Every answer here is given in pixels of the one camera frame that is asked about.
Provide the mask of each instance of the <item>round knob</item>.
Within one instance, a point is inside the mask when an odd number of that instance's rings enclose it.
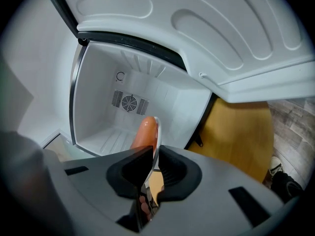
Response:
[[[119,72],[116,75],[117,80],[122,81],[124,79],[125,73]]]

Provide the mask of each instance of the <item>circular fan grille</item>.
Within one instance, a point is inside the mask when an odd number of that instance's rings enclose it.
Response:
[[[132,96],[126,96],[122,101],[122,106],[127,111],[132,111],[136,109],[137,101]]]

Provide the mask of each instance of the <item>refrigerator door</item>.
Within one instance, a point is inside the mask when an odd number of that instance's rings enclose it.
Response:
[[[52,0],[80,39],[116,32],[178,53],[228,102],[315,95],[315,53],[285,0]]]

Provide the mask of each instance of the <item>black pants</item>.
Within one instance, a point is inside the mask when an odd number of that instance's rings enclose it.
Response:
[[[296,181],[294,181],[292,177],[283,172],[277,172],[274,175],[271,189],[285,203],[303,193],[302,187]]]

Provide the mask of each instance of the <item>white wall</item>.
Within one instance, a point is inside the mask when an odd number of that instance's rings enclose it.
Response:
[[[3,33],[3,62],[32,97],[17,130],[41,145],[59,129],[70,136],[69,86],[76,48],[76,38],[50,0],[25,0]],[[11,99],[19,94],[9,88],[2,92]]]

